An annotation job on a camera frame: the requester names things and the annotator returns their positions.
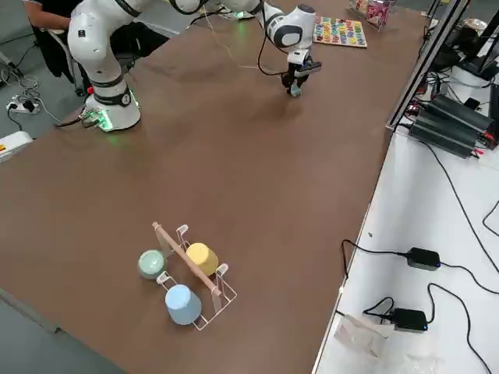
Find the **wooden dowel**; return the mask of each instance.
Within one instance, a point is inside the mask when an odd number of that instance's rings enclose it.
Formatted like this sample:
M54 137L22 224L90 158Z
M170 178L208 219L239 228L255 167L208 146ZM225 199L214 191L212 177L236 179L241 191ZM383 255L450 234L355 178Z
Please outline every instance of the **wooden dowel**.
M191 271L196 275L201 281L208 287L211 293L211 298L213 299L213 305L215 308L215 312L219 312L221 309L221 292L218 287L211 281L210 278L207 277L205 273L187 256L180 245L177 244L175 240L164 230L164 228L158 223L153 223L154 231L156 232L157 239L159 244L163 248L165 252L169 252L170 248L172 248L175 252L179 254L179 256L184 260L187 266L191 269Z

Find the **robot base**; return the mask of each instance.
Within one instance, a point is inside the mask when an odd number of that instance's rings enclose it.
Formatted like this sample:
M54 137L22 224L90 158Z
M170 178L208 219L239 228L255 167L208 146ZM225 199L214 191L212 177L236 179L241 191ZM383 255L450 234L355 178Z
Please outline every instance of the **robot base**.
M137 124L140 120L139 105L132 95L130 104L126 107L121 105L106 105L95 100L94 95L90 95L85 102L85 112L90 120L104 132L128 129Z

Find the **green indicator light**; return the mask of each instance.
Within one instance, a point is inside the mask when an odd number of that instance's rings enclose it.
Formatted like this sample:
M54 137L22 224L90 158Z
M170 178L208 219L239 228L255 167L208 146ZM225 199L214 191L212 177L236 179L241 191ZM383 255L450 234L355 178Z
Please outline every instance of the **green indicator light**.
M99 119L99 128L103 131L111 131L112 130L112 123L109 120L108 113L105 111L100 112L101 118Z

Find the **brown table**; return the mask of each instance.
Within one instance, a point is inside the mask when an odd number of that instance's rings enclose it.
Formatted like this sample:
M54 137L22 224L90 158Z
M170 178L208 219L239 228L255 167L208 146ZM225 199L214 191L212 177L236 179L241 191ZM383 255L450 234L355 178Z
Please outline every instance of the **brown table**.
M312 3L349 16L343 1ZM213 24L255 64L256 22ZM338 244L359 231L423 20L402 9L365 30L367 50L313 47L324 67L299 99L203 27L139 62L139 125L52 131L0 164L0 287L127 372L310 372L342 281ZM268 45L262 63L285 56ZM164 290L136 271L158 247L153 221L171 234L187 223L231 267L239 297L202 332L174 325Z

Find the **power strip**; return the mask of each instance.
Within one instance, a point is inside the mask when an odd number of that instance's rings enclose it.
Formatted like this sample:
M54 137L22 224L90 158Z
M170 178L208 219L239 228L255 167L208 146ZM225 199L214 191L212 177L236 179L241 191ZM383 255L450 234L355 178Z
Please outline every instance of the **power strip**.
M32 111L29 111L27 108L25 108L23 103L21 103L19 101L18 95L14 96L12 98L12 100L7 103L7 105L5 106L5 109L8 111L11 106L12 106L12 109L10 110L11 113L23 113L25 115L37 115L40 112L40 105L37 103L33 103L34 109Z

